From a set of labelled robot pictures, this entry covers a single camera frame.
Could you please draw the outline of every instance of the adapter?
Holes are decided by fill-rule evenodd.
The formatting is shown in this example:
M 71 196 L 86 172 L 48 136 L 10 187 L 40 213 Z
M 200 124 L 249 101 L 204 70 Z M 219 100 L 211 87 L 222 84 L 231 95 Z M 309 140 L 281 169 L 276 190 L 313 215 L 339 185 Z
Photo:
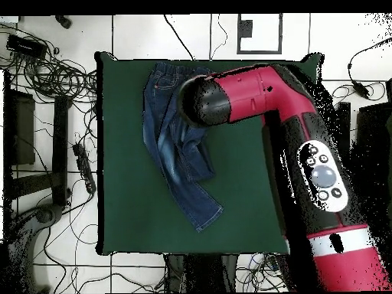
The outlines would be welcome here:
M 29 57 L 44 60 L 47 46 L 36 41 L 20 38 L 16 35 L 9 35 L 7 49 Z

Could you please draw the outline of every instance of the green mat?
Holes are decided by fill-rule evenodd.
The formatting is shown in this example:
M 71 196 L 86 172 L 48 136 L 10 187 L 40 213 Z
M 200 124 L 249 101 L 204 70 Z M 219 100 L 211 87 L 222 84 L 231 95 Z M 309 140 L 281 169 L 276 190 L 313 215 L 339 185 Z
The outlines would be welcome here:
M 112 60 L 96 55 L 103 68 L 103 199 L 99 240 L 103 254 L 286 252 L 264 162 L 260 118 L 211 128 L 207 147 L 216 176 L 201 186 L 224 207 L 198 233 L 173 200 L 142 141 L 143 90 L 157 60 Z M 317 81 L 321 54 L 294 64 Z M 265 61 L 172 60 L 188 67 L 232 70 Z

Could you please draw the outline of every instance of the control panel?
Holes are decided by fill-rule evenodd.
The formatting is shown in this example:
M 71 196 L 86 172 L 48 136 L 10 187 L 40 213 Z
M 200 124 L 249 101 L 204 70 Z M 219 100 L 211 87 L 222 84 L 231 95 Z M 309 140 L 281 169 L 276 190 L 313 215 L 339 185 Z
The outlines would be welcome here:
M 308 141 L 299 148 L 297 160 L 313 204 L 327 212 L 343 210 L 348 193 L 329 148 Z

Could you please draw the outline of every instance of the circular button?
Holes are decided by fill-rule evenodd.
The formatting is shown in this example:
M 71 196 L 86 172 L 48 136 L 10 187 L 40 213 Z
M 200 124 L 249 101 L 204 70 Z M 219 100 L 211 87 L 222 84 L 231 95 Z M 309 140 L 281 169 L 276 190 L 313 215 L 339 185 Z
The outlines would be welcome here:
M 318 165 L 312 170 L 312 182 L 320 188 L 328 188 L 336 182 L 336 174 L 326 165 Z
M 306 163 L 312 167 L 313 165 L 315 165 L 315 159 L 309 158 L 308 160 L 306 160 Z
M 331 191 L 331 194 L 334 198 L 340 198 L 341 197 L 341 191 L 339 188 L 333 188 Z
M 327 201 L 328 197 L 329 197 L 329 195 L 326 191 L 320 191 L 318 193 L 318 198 L 320 199 L 320 201 Z
M 319 152 L 319 150 L 315 146 L 311 145 L 309 146 L 309 152 L 311 155 L 315 155 L 317 152 Z
M 326 156 L 326 155 L 320 155 L 320 161 L 322 162 L 322 163 L 326 163 L 326 162 L 328 162 L 328 157 Z

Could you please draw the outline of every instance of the jeans waistband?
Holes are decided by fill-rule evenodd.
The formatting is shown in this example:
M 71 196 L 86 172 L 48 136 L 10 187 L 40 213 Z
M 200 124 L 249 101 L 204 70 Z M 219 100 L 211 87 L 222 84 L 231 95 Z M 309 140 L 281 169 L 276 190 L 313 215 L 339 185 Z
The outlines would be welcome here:
M 158 62 L 152 74 L 166 74 L 172 76 L 187 76 L 189 74 L 193 74 L 195 72 L 201 74 L 211 74 L 213 71 L 207 69 L 206 67 L 183 67 L 174 64 L 167 64 L 165 62 Z

